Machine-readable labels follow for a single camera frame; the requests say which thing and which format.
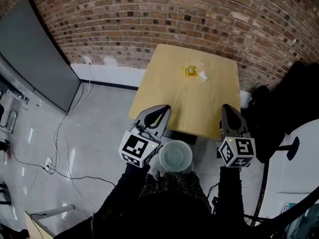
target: floor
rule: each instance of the floor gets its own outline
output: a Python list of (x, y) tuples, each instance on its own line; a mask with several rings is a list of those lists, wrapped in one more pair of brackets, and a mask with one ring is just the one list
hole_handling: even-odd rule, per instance
[[(84, 84), (84, 94), (88, 84)], [(78, 100), (81, 88), (75, 101)], [(59, 130), (65, 135), (69, 148), (70, 172), (73, 177), (94, 176), (116, 183), (125, 169), (125, 162), (118, 154), (118, 146), (124, 131), (133, 122), (128, 112), (136, 91), (94, 85), (87, 98), (66, 118)], [(44, 163), (55, 151), (53, 133), (64, 114), (51, 104), (34, 95), (28, 105), (18, 109), (15, 131), (8, 137), (13, 144), (18, 160), (25, 163)], [(222, 159), (216, 158), (216, 142), (198, 138), (193, 149), (194, 171), (200, 179), (205, 194), (210, 186), (219, 182), (219, 167)], [(62, 136), (58, 142), (60, 162), (58, 171), (68, 174), (67, 146)], [(158, 157), (151, 161), (151, 173), (161, 170)], [(24, 211), (29, 213), (45, 211), (73, 204), (75, 210), (43, 219), (41, 222), (53, 233), (58, 234), (88, 218), (95, 209), (85, 202), (73, 188), (71, 180), (55, 173), (46, 174), (37, 167), (8, 159), (0, 152), (0, 180), (8, 185), (12, 206), (0, 206), (0, 222), (15, 230), (25, 228)], [(254, 214), (263, 174), (263, 164), (254, 159), (249, 168), (241, 171), (244, 210)], [(87, 201), (99, 208), (112, 191), (109, 183), (85, 178), (74, 180), (75, 187)], [(216, 187), (210, 197), (217, 196)]]

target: wall outlet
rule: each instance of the wall outlet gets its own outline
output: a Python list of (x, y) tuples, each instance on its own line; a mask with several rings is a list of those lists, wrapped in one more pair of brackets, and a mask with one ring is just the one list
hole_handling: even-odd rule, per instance
[(48, 157), (48, 158), (46, 159), (45, 167), (44, 167), (44, 170), (45, 170), (46, 173), (49, 173), (49, 171), (51, 170), (51, 168), (49, 167), (49, 165), (52, 166), (52, 159)]
[(92, 64), (92, 59), (89, 56), (83, 56), (85, 63)]

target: brick wall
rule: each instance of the brick wall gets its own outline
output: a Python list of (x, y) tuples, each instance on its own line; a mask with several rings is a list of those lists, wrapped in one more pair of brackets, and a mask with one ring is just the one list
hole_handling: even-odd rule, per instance
[[(3, 16), (19, 0), (0, 0)], [(34, 0), (71, 63), (146, 68), (158, 43), (238, 63), (241, 89), (276, 86), (296, 61), (318, 62), (319, 0)]]

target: black sleeve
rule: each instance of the black sleeve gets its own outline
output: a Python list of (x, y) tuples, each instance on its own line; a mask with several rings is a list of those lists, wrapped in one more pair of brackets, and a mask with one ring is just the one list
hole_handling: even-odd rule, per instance
[[(93, 234), (99, 237), (105, 233), (105, 229), (110, 229), (123, 211), (128, 208), (128, 203), (137, 201), (145, 184), (146, 174), (150, 166), (138, 168), (127, 164), (124, 174), (122, 174), (115, 188), (104, 201), (102, 207), (94, 216)], [(92, 218), (88, 218), (78, 225), (57, 235), (55, 239), (66, 238), (92, 238)]]
[(221, 224), (230, 220), (232, 224), (245, 224), (239, 168), (220, 168), (216, 218)]

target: white floor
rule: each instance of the white floor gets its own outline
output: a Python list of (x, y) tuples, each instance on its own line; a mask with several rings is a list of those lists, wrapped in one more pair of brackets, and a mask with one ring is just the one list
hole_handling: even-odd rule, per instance
[[(62, 124), (59, 135), (65, 135), (69, 147), (70, 170), (73, 177), (94, 176), (117, 183), (125, 169), (118, 154), (118, 146), (124, 131), (133, 122), (128, 112), (136, 91), (94, 85), (88, 97), (76, 108)], [(13, 144), (14, 152), (20, 161), (25, 163), (44, 163), (54, 153), (53, 133), (64, 114), (52, 105), (30, 96), (30, 102), (24, 109), (18, 109), (18, 121), (13, 135), (8, 140)], [(219, 182), (221, 159), (216, 159), (216, 142), (198, 138), (192, 147), (194, 171), (200, 179), (203, 191), (208, 193), (210, 186)], [(58, 171), (68, 174), (67, 147), (63, 137), (59, 139), (58, 150), (60, 163)], [(37, 167), (24, 165), (5, 158), (0, 152), (0, 181), (8, 185), (12, 206), (0, 206), (0, 222), (15, 229), (25, 228), (24, 211), (30, 213), (53, 208), (75, 205), (74, 211), (66, 215), (41, 220), (53, 233), (58, 234), (89, 217), (95, 209), (82, 200), (73, 188), (71, 180), (57, 173), (48, 175), (41, 169), (36, 181), (29, 190)], [(151, 173), (158, 168), (158, 157), (151, 161)], [(242, 195), (244, 210), (253, 215), (261, 187), (263, 164), (257, 159), (249, 168), (242, 169)], [(112, 191), (109, 183), (82, 179), (74, 180), (74, 185), (84, 199), (100, 208), (105, 198)], [(209, 199), (217, 196), (216, 187)]]

